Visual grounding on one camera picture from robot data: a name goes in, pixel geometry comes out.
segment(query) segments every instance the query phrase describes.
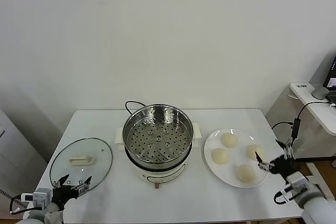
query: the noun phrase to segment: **lid handle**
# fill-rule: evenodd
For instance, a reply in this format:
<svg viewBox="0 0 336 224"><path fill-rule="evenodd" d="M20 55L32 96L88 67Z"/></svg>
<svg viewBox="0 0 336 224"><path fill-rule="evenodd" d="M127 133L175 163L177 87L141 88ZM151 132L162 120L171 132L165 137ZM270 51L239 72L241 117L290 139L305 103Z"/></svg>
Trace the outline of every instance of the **lid handle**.
<svg viewBox="0 0 336 224"><path fill-rule="evenodd" d="M70 165L91 165L95 159L88 155L78 155L69 159Z"/></svg>

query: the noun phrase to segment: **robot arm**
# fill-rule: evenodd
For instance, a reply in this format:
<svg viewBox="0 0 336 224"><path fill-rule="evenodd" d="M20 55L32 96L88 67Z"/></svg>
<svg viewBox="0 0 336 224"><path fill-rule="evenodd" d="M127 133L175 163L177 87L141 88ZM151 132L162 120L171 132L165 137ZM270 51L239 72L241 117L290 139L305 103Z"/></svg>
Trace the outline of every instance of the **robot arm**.
<svg viewBox="0 0 336 224"><path fill-rule="evenodd" d="M21 212L30 211L25 220L19 224L61 224L63 223L63 210L66 202L70 199L77 199L89 191L91 176L85 181L80 182L77 186L64 185L69 174L53 182L53 189L39 188L33 194L22 194L14 197L9 207L12 215ZM25 202L33 202L34 207L25 210L12 210L13 200L21 198Z"/></svg>
<svg viewBox="0 0 336 224"><path fill-rule="evenodd" d="M302 217L306 224L335 224L336 205L327 201L316 185L310 183L305 176L294 169L291 145L285 145L280 142L278 144L285 150L285 154L270 163L263 162L256 153L260 169L272 174L280 174L286 181L286 187L274 195L274 202L278 205L283 205L294 200L300 208L304 209ZM287 198L286 194L289 192L292 193L292 196ZM278 201L281 196L284 197L284 201Z"/></svg>

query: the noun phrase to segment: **steamed bun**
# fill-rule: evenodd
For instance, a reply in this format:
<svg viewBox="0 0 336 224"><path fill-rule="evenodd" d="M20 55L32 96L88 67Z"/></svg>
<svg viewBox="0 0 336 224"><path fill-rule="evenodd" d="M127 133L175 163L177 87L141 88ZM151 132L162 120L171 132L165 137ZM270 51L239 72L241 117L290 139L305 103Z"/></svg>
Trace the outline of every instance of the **steamed bun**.
<svg viewBox="0 0 336 224"><path fill-rule="evenodd" d="M246 148L246 155L252 160L257 160L256 152L261 157L261 159L265 158L265 151L260 145L252 144Z"/></svg>
<svg viewBox="0 0 336 224"><path fill-rule="evenodd" d="M256 174L251 165L240 165L237 169L238 178L245 183L253 183Z"/></svg>
<svg viewBox="0 0 336 224"><path fill-rule="evenodd" d="M228 148L232 148L237 145L237 138L234 134L224 133L220 137L220 139L221 139L222 144Z"/></svg>
<svg viewBox="0 0 336 224"><path fill-rule="evenodd" d="M211 157L215 163L223 165L229 162L230 156L228 152L222 148L217 148L211 151Z"/></svg>

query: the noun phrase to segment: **white table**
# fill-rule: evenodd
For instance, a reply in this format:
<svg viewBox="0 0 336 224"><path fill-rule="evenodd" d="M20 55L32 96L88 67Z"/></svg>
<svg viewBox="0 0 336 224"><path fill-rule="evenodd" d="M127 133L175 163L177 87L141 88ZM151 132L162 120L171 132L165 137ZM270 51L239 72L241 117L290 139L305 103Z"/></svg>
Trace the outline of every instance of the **white table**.
<svg viewBox="0 0 336 224"><path fill-rule="evenodd" d="M183 174L159 189L140 181L131 171L114 137L127 111L77 111L64 132L38 187L51 188L49 170L56 155L84 137L98 137L113 150L113 164L104 181L64 210L65 223L179 223L288 219L300 217L295 202L276 205L274 194L283 188L280 175L269 175L259 187L235 188L219 180L204 163L206 138L220 128L239 128L263 143L269 160L283 154L275 135L258 109L185 110L199 123L202 139L193 148Z"/></svg>

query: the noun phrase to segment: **white wall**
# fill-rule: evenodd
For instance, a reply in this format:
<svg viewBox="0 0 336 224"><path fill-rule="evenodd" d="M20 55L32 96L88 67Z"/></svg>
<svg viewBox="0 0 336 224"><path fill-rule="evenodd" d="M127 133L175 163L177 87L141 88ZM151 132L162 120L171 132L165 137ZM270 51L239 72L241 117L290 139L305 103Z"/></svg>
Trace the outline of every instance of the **white wall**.
<svg viewBox="0 0 336 224"><path fill-rule="evenodd" d="M335 0L0 0L0 107L48 158L72 113L125 100L261 108L308 81Z"/></svg>

